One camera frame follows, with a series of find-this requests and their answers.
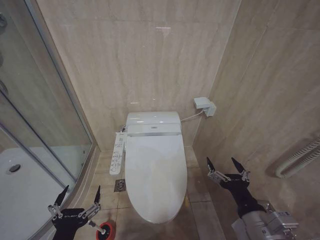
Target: white toilet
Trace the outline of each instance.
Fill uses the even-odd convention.
[[[151,223],[172,220],[187,190],[177,112],[131,112],[126,120],[125,183],[132,206]]]

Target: bidet toilet seat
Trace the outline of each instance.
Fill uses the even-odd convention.
[[[137,213],[165,223],[179,212],[187,190],[182,135],[129,136],[125,154],[126,190]]]

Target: power cord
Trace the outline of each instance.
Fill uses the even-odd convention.
[[[195,115],[192,115],[192,116],[188,116],[188,117],[186,117],[186,118],[184,118],[184,119],[181,119],[180,121],[183,122],[183,121],[185,121],[185,120],[187,120],[187,119],[190,119],[190,118],[193,118],[193,117],[195,117],[195,116],[198,116],[198,115],[202,114],[204,111],[205,111],[205,110],[202,109],[201,112],[199,112],[199,113],[197,113],[197,114],[195,114]]]

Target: shower drain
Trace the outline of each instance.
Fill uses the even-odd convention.
[[[115,180],[114,192],[123,192],[126,190],[126,181],[124,179]]]
[[[9,167],[9,169],[6,172],[8,174],[13,174],[13,173],[19,171],[20,168],[21,168],[20,164],[15,164],[15,165],[12,165],[11,167]]]

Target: white shower base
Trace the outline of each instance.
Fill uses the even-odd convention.
[[[55,146],[52,149],[72,173],[80,172],[81,163],[85,161],[84,146]],[[33,147],[31,150],[44,163],[52,162],[44,148]],[[8,174],[8,169],[15,164],[21,165],[20,170]],[[0,171],[1,239],[28,239],[50,218],[47,207],[54,203],[63,188],[21,148],[9,148],[0,154]]]

